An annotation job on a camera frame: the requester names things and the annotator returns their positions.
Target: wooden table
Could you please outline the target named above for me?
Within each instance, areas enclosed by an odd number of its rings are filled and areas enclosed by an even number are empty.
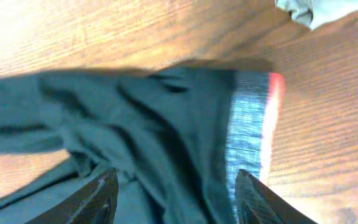
[[[358,11],[310,32],[273,0],[80,2],[0,1],[0,76],[188,59],[281,73],[268,185],[319,223],[358,223]]]

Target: wood grain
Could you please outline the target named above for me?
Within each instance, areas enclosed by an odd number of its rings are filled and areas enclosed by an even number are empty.
[[[287,90],[269,186],[318,223],[358,223],[358,11],[310,32],[273,2],[0,1],[0,77],[188,59],[273,68]]]
[[[49,153],[0,155],[0,198],[34,181],[70,155],[66,150]]]

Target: clothing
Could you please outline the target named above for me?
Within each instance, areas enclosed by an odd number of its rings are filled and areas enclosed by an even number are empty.
[[[358,10],[358,0],[275,0],[275,4],[311,30]]]
[[[202,68],[0,80],[0,153],[71,154],[0,199],[0,223],[32,220],[109,169],[119,186],[115,223],[236,223],[236,174],[259,173],[268,83],[268,73]]]

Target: gray cloth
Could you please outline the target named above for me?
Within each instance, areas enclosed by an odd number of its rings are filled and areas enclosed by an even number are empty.
[[[358,10],[358,0],[275,0],[275,4],[311,30]]]

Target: red trim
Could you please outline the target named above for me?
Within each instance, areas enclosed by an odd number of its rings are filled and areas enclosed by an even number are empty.
[[[267,183],[267,176],[272,160],[273,133],[278,121],[282,101],[284,97],[284,78],[277,73],[269,74],[269,89],[265,108],[264,122],[262,125],[262,142],[260,146],[260,169],[259,179],[262,183]]]

